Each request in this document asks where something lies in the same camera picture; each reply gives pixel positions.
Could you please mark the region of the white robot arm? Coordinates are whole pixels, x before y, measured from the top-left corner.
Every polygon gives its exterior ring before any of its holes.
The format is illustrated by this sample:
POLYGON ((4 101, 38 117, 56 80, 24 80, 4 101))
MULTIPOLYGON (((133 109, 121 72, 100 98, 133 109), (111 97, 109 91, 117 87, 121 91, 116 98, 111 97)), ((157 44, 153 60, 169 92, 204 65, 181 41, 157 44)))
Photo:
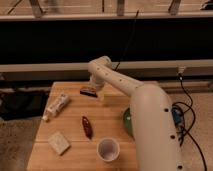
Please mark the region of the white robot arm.
POLYGON ((130 97, 130 114, 139 171, 184 171, 169 95, 157 83, 145 83, 111 69, 102 56, 88 63, 90 84, 105 83, 130 97))

